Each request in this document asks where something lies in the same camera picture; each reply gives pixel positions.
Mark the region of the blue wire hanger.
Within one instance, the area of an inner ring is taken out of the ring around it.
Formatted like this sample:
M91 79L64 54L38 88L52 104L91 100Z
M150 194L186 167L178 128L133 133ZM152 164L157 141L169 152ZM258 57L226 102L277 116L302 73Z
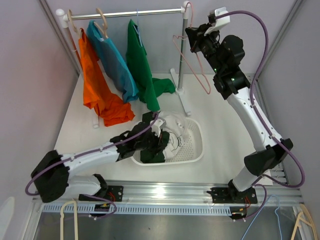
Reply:
M143 45L143 42L142 42L141 33L140 33L140 28L139 28L139 11L138 11L138 9L136 9L135 32L136 32L137 37L138 37L139 45L140 45L141 47L143 47L144 45Z

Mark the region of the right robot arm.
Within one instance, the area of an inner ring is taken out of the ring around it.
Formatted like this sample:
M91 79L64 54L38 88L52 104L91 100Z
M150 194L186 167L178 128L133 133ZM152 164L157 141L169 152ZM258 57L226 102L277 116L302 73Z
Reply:
M255 149L244 157L243 169L228 183L227 197L237 203L249 195L252 184L262 174L285 159L293 143L273 129L264 113L260 114L264 123L261 123L256 113L260 106L253 103L255 97L250 95L252 84L239 67L245 56L243 40L235 35L219 40L219 31L205 33L209 26L202 24L185 29L190 51L201 52L212 67L215 73L214 87L240 117Z

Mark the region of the blue t shirt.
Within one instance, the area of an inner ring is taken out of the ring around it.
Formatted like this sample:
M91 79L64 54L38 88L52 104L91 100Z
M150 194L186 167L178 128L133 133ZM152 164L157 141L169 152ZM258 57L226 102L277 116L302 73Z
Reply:
M101 61L105 74L113 81L115 88L122 93L123 102L137 100L139 90L113 41L103 35L94 20L89 22L86 36Z

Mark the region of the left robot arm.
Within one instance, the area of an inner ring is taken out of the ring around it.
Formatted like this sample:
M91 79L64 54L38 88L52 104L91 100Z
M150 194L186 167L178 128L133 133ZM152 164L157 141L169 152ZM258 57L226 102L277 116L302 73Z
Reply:
M158 112L147 112L131 130L112 137L105 144L77 153L59 154L51 150L35 167L25 187L29 196L51 203L62 196L88 195L97 201L107 197L108 184L102 176L80 173L100 165L131 158L136 152L156 150L161 144L166 120Z

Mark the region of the metal clothes rack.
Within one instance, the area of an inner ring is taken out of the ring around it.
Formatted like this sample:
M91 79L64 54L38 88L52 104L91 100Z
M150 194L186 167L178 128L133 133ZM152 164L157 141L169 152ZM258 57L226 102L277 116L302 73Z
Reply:
M71 59L75 61L76 70L81 74L81 59L79 52L77 50L76 44L74 42L72 33L70 29L76 34L79 34L80 31L74 25L73 21L78 20L93 20L93 19L102 19L104 22L107 22L107 18L121 18L121 17L139 17L139 16L150 16L150 15L164 15L164 14L182 14L182 37L181 44L178 50L180 51L180 60L179 60L179 71L176 72L174 68L170 69L170 74L175 85L175 93L179 96L180 102L182 104L183 110L186 116L191 116L191 106L187 101L187 97L185 94L185 90L183 87L184 82L184 73L185 66L187 61L183 58L183 55L186 52L186 41L187 34L185 32L185 28L188 23L192 22L193 16L193 8L189 1L185 1L182 6L178 8L171 9L159 9L159 10L142 10L142 11L125 11L125 12L112 12L112 13L102 13L97 12L96 14L80 14L80 15L72 15L71 13L66 13L63 9L57 9L55 11L55 15L58 18L59 24L63 29L65 35L67 36L67 40L70 43L70 51L71 51Z

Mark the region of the orange t shirt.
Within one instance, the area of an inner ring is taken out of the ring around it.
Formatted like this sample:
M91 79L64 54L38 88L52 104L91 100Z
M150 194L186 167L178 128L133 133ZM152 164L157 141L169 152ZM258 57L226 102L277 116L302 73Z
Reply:
M83 72L83 105L93 109L106 127L132 121L135 117L130 103L112 93L98 64L98 57L83 28L78 39Z

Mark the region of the dark green white t shirt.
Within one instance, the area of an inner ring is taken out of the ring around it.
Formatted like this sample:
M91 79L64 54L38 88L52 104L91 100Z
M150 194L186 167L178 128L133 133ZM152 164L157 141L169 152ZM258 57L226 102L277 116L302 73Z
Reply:
M161 111L160 117L166 121L165 130L170 133L169 147L166 150L166 160L177 155L181 147L188 140L188 123L186 117L177 112ZM165 160L140 160L144 164L163 163Z

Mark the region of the bright green t shirt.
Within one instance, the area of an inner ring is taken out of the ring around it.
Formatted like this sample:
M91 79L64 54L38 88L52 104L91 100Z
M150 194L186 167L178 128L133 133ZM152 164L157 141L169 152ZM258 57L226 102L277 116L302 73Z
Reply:
M126 64L138 89L138 98L148 110L158 112L158 97L173 94L175 85L169 78L155 78L151 73L146 49L138 33L138 25L130 20L127 27Z

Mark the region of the beige hanger on floor right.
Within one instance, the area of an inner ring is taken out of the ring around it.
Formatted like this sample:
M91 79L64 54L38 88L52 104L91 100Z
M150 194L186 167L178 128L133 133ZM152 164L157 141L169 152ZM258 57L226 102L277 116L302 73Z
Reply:
M317 240L317 230L311 214L304 204L293 208L295 224L292 230L291 240Z

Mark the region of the aluminium rail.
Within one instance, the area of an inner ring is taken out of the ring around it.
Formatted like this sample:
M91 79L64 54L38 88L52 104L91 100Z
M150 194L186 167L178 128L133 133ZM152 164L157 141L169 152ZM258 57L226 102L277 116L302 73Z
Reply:
M209 183L163 183L139 181L110 181L111 194L107 197L114 204L100 200L80 201L65 205L67 199L44 203L43 213L65 214L77 211L85 216L116 214L176 215L176 216L239 216L241 219L255 212L263 200L265 207L297 207L303 202L299 189L280 185L256 186L248 200L236 203L227 198L226 185Z

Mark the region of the beige wooden hanger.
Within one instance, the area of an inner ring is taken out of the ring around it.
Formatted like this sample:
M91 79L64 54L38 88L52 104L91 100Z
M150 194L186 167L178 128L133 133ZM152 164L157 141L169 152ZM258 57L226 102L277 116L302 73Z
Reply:
M103 23L102 25L99 25L96 21L94 22L95 27L99 30L99 32L102 34L104 39L108 39L107 29L108 29L108 22L100 8L96 8L96 12L100 15Z
M67 17L68 17L68 21L70 22L73 31L76 33L78 38L81 39L82 38L82 32L74 24L73 14L72 14L72 11L70 9L67 11Z

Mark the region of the white plastic basket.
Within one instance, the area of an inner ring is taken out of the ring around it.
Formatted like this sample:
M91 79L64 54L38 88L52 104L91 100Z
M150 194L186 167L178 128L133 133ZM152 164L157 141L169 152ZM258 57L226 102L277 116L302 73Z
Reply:
M140 152L135 152L130 158L135 164L144 167L167 166L175 164L194 163L200 160L204 155L204 143L202 139L202 129L199 123L190 118L186 118L188 139L181 147L177 155L173 158L160 163L142 163L140 161Z

